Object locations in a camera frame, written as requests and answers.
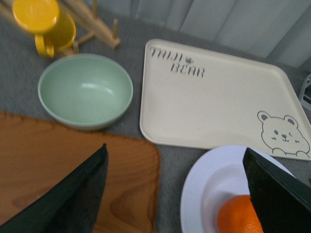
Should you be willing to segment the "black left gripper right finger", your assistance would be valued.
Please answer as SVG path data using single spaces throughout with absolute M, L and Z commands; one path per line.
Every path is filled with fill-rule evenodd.
M 309 233 L 311 189 L 254 150 L 243 166 L 251 202 L 265 233 Z

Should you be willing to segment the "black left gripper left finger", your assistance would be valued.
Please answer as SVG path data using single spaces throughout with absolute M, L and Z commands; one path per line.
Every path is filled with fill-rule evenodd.
M 41 198 L 1 225 L 2 233 L 90 233 L 108 171 L 103 144 Z

